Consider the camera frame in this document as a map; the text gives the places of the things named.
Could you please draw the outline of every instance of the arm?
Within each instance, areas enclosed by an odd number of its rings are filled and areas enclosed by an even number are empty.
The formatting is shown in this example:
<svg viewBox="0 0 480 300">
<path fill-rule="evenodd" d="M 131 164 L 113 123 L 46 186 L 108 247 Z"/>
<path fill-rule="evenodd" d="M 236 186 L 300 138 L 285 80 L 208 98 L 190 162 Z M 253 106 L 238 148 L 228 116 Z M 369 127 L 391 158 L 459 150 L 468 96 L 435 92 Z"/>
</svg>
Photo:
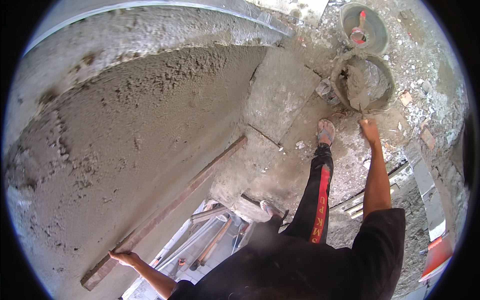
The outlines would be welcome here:
<svg viewBox="0 0 480 300">
<path fill-rule="evenodd" d="M 373 211 L 392 208 L 392 199 L 377 124 L 373 119 L 360 120 L 359 123 L 363 135 L 372 148 L 372 161 L 363 198 L 363 219 L 365 220 Z"/>
<path fill-rule="evenodd" d="M 177 283 L 170 277 L 163 275 L 159 271 L 152 268 L 149 264 L 140 259 L 140 257 L 131 252 L 130 254 L 108 252 L 110 257 L 116 259 L 122 265 L 128 265 L 135 269 L 148 283 L 155 289 L 155 291 L 162 296 L 163 299 L 168 299 L 177 285 Z"/>
</svg>

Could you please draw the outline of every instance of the mortar bucket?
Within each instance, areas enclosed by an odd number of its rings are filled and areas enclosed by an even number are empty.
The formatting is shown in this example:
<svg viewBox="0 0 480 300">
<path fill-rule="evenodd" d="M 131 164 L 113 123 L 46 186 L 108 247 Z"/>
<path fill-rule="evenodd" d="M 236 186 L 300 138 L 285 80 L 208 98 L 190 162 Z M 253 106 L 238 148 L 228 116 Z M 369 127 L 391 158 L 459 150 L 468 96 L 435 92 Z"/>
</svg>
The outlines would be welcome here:
<svg viewBox="0 0 480 300">
<path fill-rule="evenodd" d="M 360 12 L 365 11 L 365 34 L 368 46 L 363 49 L 376 55 L 384 55 L 389 42 L 389 34 L 383 20 L 370 8 L 358 4 L 348 3 L 340 7 L 340 32 L 349 47 L 359 48 L 358 44 L 350 39 L 352 29 L 359 25 Z"/>
</svg>

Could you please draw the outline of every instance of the wooden plank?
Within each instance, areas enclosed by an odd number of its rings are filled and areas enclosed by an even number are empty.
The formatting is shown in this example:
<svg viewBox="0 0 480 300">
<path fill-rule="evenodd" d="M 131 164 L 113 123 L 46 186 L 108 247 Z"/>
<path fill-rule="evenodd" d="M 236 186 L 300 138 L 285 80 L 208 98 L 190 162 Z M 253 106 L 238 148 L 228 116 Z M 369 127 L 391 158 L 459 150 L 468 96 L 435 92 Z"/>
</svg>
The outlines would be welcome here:
<svg viewBox="0 0 480 300">
<path fill-rule="evenodd" d="M 134 229 L 122 242 L 113 250 L 116 253 L 131 252 L 138 243 L 143 240 L 161 221 L 163 221 L 173 210 L 175 210 L 185 199 L 188 198 L 198 187 L 202 185 L 214 172 L 228 160 L 237 150 L 247 143 L 247 137 L 243 136 L 228 147 L 222 154 L 217 156 L 200 173 L 198 173 L 185 186 L 182 192 L 165 208 L 153 212 L 144 222 Z M 82 286 L 93 290 L 118 264 L 117 260 L 110 258 L 107 254 L 92 270 L 87 272 L 80 280 Z"/>
<path fill-rule="evenodd" d="M 196 223 L 211 219 L 215 216 L 224 214 L 227 211 L 228 211 L 228 207 L 221 206 L 221 207 L 217 207 L 214 209 L 210 209 L 210 210 L 192 215 L 190 217 L 190 220 L 192 220 L 192 223 L 196 224 Z"/>
</svg>

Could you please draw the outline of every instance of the worker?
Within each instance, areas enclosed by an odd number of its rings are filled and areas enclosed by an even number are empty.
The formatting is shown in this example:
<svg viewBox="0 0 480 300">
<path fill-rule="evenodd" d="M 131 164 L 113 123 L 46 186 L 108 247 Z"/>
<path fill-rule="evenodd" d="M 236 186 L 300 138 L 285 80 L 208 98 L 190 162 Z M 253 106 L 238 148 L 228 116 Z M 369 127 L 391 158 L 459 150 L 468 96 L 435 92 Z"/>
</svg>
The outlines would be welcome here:
<svg viewBox="0 0 480 300">
<path fill-rule="evenodd" d="M 197 284 L 178 283 L 137 254 L 110 256 L 133 267 L 165 299 L 390 299 L 400 277 L 405 211 L 391 207 L 390 184 L 375 120 L 359 121 L 372 148 L 365 186 L 363 223 L 352 248 L 326 244 L 328 195 L 333 175 L 330 145 L 335 128 L 318 122 L 318 148 L 310 178 L 291 224 L 278 233 L 285 215 L 271 203 L 261 207 L 270 220 L 258 223 L 249 243 Z"/>
</svg>

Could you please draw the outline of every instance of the concrete floor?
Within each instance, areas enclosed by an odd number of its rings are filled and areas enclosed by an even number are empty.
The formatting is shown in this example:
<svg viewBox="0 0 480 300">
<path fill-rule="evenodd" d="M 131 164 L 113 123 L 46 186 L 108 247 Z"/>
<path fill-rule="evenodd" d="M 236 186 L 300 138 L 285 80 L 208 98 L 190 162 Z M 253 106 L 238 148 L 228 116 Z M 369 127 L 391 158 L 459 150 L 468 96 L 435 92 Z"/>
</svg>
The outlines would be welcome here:
<svg viewBox="0 0 480 300">
<path fill-rule="evenodd" d="M 459 233 L 466 214 L 467 198 L 461 187 L 462 170 L 456 153 L 461 147 L 459 135 L 468 100 L 458 62 L 438 24 L 418 1 L 359 2 L 376 10 L 386 23 L 390 46 L 384 59 L 392 69 L 398 87 L 396 94 L 407 89 L 413 97 L 407 106 L 396 101 L 388 111 L 367 115 L 375 118 L 382 129 L 380 137 L 387 171 L 405 163 L 402 148 L 410 139 L 418 140 L 434 179 L 441 181 L 449 191 L 444 194 L 446 202 L 442 203 L 448 230 L 452 234 Z M 322 78 L 330 76 L 335 59 L 347 50 L 337 28 L 338 7 L 327 6 L 319 28 L 271 12 L 289 22 L 297 32 L 295 37 L 284 39 L 281 47 Z M 420 86 L 427 80 L 433 89 L 425 95 Z M 282 210 L 289 209 L 293 216 L 308 180 L 320 118 L 331 120 L 337 130 L 332 145 L 334 175 L 330 206 L 364 189 L 368 170 L 363 163 L 370 158 L 371 151 L 359 137 L 357 121 L 360 114 L 313 93 L 279 141 L 285 155 L 275 155 L 270 164 L 263 166 L 262 173 L 257 174 L 244 192 L 248 198 L 255 202 L 269 200 Z M 271 122 L 273 126 L 278 120 L 265 119 L 265 122 Z M 420 129 L 424 126 L 436 139 L 433 150 L 420 140 Z M 298 149 L 296 142 L 301 140 L 305 147 Z M 420 251 L 429 243 L 424 205 L 411 170 L 404 172 L 397 184 L 401 191 L 393 203 L 394 207 L 406 209 L 407 231 L 404 266 L 394 298 L 419 287 L 417 280 L 426 259 L 426 254 L 420 254 Z M 351 247 L 361 225 L 360 219 L 331 214 L 327 242 L 336 248 Z"/>
</svg>

